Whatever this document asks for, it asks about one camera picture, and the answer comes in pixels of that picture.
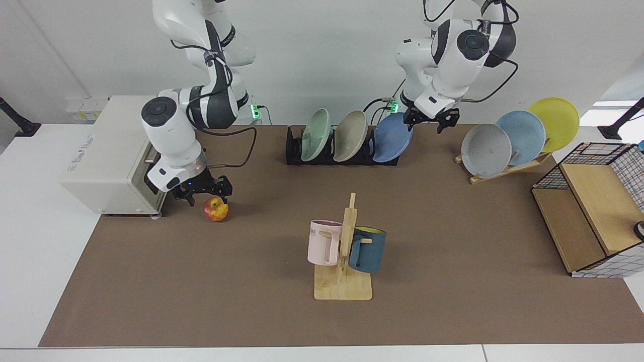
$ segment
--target apple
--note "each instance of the apple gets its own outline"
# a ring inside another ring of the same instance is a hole
[[[219,196],[211,197],[204,204],[204,213],[210,220],[220,222],[228,216],[228,204]]]

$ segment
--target light blue plate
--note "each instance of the light blue plate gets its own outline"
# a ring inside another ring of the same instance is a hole
[[[544,148],[544,124],[528,111],[512,111],[501,117],[497,126],[510,138],[512,154],[518,152],[510,166],[521,166],[534,160]]]
[[[398,112],[383,119],[374,130],[374,161],[382,164],[402,155],[412,141],[413,128],[407,130],[404,113]]]

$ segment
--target plate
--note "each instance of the plate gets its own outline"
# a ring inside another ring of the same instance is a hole
[[[579,113],[567,100],[558,97],[544,98],[534,103],[528,111],[544,124],[545,137],[550,138],[543,152],[555,152],[573,141],[579,130]]]
[[[539,117],[528,111],[512,111],[497,121],[512,144],[511,166],[520,166],[534,160],[545,143],[545,128]]]
[[[407,130],[403,123],[404,113],[393,113],[383,119],[374,130],[375,150],[374,161],[389,162],[402,155],[412,141],[413,128]]]
[[[335,130],[335,151],[333,160],[344,162],[352,158],[363,145],[367,132],[366,116],[362,111],[353,111]]]
[[[322,152],[330,132],[331,121],[328,111],[325,108],[320,108],[311,117],[302,134],[302,161],[312,161]]]
[[[472,128],[460,150],[465,168],[480,178],[498,176],[512,156],[510,138],[495,124],[479,124]]]

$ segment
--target wooden mug stand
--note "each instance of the wooden mug stand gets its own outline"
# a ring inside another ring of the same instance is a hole
[[[548,144],[548,141],[550,141],[550,138],[545,140],[545,144]],[[512,154],[512,157],[510,158],[510,162],[516,157],[517,154],[518,154],[518,151],[515,151]],[[548,153],[541,152],[534,160],[532,160],[532,161],[530,161],[530,162],[528,162],[528,163],[526,163],[524,165],[521,165],[521,166],[509,166],[508,165],[506,167],[506,169],[503,170],[503,172],[501,172],[497,176],[490,177],[490,178],[482,178],[482,177],[480,177],[479,174],[476,174],[473,177],[469,178],[469,182],[472,185],[476,185],[476,184],[480,184],[481,182],[490,181],[490,180],[494,180],[495,178],[510,175],[511,173],[516,173],[516,172],[519,172],[519,171],[524,171],[526,169],[534,168],[536,166],[541,166],[548,159],[548,157],[550,157],[552,154],[553,154],[552,152],[548,152]],[[460,154],[460,155],[456,156],[454,158],[454,162],[456,162],[458,164],[463,163],[463,155]]]
[[[354,206],[355,193],[352,193],[349,207],[345,208],[337,265],[330,267],[316,265],[314,278],[316,300],[370,300],[373,297],[371,274],[349,267],[349,253],[358,215],[358,210]],[[360,242],[370,243],[371,239],[362,239]]]

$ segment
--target wall outlet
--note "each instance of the wall outlet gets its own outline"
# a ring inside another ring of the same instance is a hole
[[[94,123],[108,104],[108,100],[105,97],[71,99],[68,100],[68,106],[65,111],[74,122]]]

